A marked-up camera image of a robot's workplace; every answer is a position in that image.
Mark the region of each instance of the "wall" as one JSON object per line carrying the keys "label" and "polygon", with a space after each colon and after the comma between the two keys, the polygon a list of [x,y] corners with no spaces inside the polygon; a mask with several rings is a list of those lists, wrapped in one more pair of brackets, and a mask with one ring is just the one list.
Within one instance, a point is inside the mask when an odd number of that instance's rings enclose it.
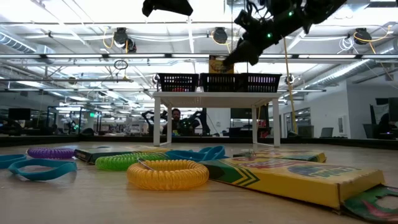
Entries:
{"label": "wall", "polygon": [[[349,129],[348,99],[346,82],[339,83],[338,86],[325,88],[324,93],[309,93],[304,101],[295,101],[295,110],[305,108],[311,109],[311,125],[314,126],[314,137],[319,138],[322,128],[333,128],[333,136],[341,136],[338,132],[338,118],[346,116],[346,137],[351,137]],[[289,105],[279,106],[279,114],[282,122],[282,137],[286,138],[286,124],[284,114],[292,112]]]}
{"label": "wall", "polygon": [[229,131],[231,123],[231,110],[229,108],[207,108],[207,125],[210,134],[221,133],[223,130]]}
{"label": "wall", "polygon": [[369,105],[376,105],[376,98],[398,97],[398,90],[389,85],[347,85],[347,90],[351,138],[366,139],[363,124],[371,123]]}
{"label": "wall", "polygon": [[60,99],[50,95],[40,95],[38,92],[27,92],[28,96],[20,93],[0,93],[2,108],[30,108],[47,111],[48,106],[58,106]]}

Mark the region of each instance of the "desk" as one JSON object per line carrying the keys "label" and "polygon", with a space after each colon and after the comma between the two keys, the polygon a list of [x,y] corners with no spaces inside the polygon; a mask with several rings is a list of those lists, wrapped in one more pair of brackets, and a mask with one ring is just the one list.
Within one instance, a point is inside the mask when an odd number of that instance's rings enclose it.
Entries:
{"label": "desk", "polygon": [[[172,108],[251,108],[252,120],[257,121],[257,108],[272,102],[274,114],[274,147],[280,146],[279,102],[280,93],[196,93],[155,92],[154,145],[172,142],[172,125],[167,125],[167,142],[160,143],[160,105],[167,107],[167,121],[172,120]],[[257,142],[257,122],[252,122],[253,144]]]}

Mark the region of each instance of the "black basket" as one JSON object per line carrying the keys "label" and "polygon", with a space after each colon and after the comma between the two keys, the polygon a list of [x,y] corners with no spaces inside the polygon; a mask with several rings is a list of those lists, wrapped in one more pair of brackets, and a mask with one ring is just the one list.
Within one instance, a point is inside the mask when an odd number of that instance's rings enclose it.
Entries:
{"label": "black basket", "polygon": [[157,82],[159,91],[159,81],[162,91],[194,92],[198,86],[198,74],[184,73],[158,73],[160,78]]}
{"label": "black basket", "polygon": [[200,74],[200,85],[205,92],[234,92],[235,91],[234,74]]}
{"label": "black basket", "polygon": [[276,93],[281,74],[242,73],[236,75],[238,92]]}

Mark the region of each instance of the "yellow crayon box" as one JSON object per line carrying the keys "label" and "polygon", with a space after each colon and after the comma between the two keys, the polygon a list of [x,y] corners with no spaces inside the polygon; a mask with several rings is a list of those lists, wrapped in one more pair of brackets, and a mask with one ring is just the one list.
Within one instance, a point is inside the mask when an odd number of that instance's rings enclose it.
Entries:
{"label": "yellow crayon box", "polygon": [[201,162],[210,179],[340,209],[348,198],[384,183],[382,171],[264,157]]}
{"label": "yellow crayon box", "polygon": [[326,156],[323,152],[314,152],[306,150],[269,150],[263,149],[256,152],[242,152],[233,155],[233,157],[265,157],[265,158],[280,158],[280,159],[293,159],[300,161],[311,161],[311,162],[325,162]]}

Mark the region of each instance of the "ceiling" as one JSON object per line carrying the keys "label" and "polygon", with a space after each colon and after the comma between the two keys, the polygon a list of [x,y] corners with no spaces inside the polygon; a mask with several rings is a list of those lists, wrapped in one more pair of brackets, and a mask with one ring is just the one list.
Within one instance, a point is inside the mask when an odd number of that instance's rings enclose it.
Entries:
{"label": "ceiling", "polygon": [[[34,4],[35,0],[0,1],[0,32],[12,34],[13,37],[26,45],[37,47],[45,45],[56,54],[123,54],[123,50],[113,45],[112,33],[117,27],[126,27],[127,33],[134,39],[137,53],[176,53],[176,54],[228,54],[234,49],[244,29],[231,21],[239,14],[240,5],[230,6],[224,0],[190,0],[194,9],[190,17],[165,11],[154,11],[149,17],[142,15],[143,0],[47,0],[42,1],[45,9]],[[337,13],[321,24],[313,26],[310,33],[305,35],[302,29],[296,30],[287,37],[289,54],[355,54],[355,48],[360,54],[370,54],[369,45],[349,45],[349,49],[342,50],[342,41],[347,34],[353,34],[355,28],[365,27],[373,39],[384,37],[388,25],[391,25],[386,38],[375,42],[377,47],[396,37],[396,7],[367,7],[370,1],[348,1]],[[229,45],[217,44],[211,38],[215,27],[224,27],[229,35]],[[284,53],[283,42],[273,45],[264,54]],[[0,45],[0,54],[20,54],[20,52]],[[87,66],[65,65],[48,67],[51,78],[90,78],[115,79],[116,72],[110,76],[105,66],[95,66],[103,63],[98,60],[89,62]],[[152,77],[157,72],[164,73],[205,73],[208,72],[206,60],[181,61],[172,59],[151,60],[150,66],[145,59],[130,60],[126,71],[121,71],[118,78],[126,76],[133,82],[86,82],[78,83],[79,88],[154,88]],[[25,73],[18,71],[21,77],[43,77],[45,67],[24,65],[23,60],[9,60],[19,68],[26,69]],[[310,82],[323,72],[337,66],[339,63],[316,63],[308,60],[305,63],[289,64],[289,72],[297,77],[298,83]],[[283,61],[275,63],[261,62],[255,66],[246,63],[235,65],[235,72],[251,73],[281,73],[286,76],[286,66]],[[57,83],[60,88],[75,88],[68,83]],[[280,89],[287,89],[282,78]],[[143,92],[119,92],[114,98],[124,98],[130,103],[152,103],[150,94]],[[88,93],[81,97],[97,98],[98,94]]]}

